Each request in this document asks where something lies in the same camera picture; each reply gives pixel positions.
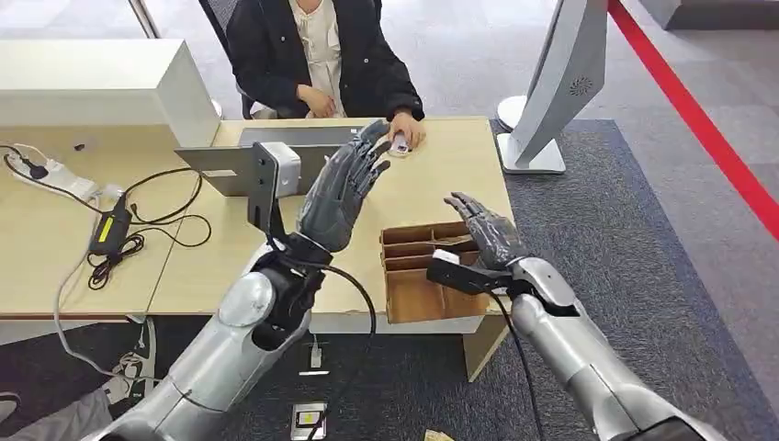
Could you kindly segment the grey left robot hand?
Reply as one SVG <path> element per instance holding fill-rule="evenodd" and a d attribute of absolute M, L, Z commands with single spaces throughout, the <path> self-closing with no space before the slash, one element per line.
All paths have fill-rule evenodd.
<path fill-rule="evenodd" d="M 380 157 L 390 141 L 380 139 L 390 124 L 378 119 L 363 127 L 330 157 L 304 199 L 298 232 L 331 253 L 343 251 L 367 194 L 390 161 Z"/>

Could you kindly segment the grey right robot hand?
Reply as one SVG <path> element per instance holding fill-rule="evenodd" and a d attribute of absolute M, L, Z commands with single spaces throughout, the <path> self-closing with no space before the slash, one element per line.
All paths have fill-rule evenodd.
<path fill-rule="evenodd" d="M 514 262 L 530 255 L 508 218 L 462 192 L 452 192 L 444 202 L 464 221 L 487 269 L 509 270 Z"/>

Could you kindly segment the person's left hand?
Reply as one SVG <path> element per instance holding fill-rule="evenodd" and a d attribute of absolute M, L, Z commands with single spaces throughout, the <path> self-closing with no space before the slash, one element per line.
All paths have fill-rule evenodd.
<path fill-rule="evenodd" d="M 387 135 L 390 142 L 395 142 L 398 135 L 405 140 L 409 151 L 419 147 L 426 138 L 426 130 L 419 120 L 415 119 L 410 110 L 398 110 L 389 123 Z"/>

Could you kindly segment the person's right hand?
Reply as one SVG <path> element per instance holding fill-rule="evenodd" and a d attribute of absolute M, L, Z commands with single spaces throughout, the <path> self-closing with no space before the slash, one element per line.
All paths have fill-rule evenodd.
<path fill-rule="evenodd" d="M 297 97 L 308 106 L 314 118 L 332 118 L 335 114 L 334 99 L 319 89 L 305 84 L 298 85 Z"/>

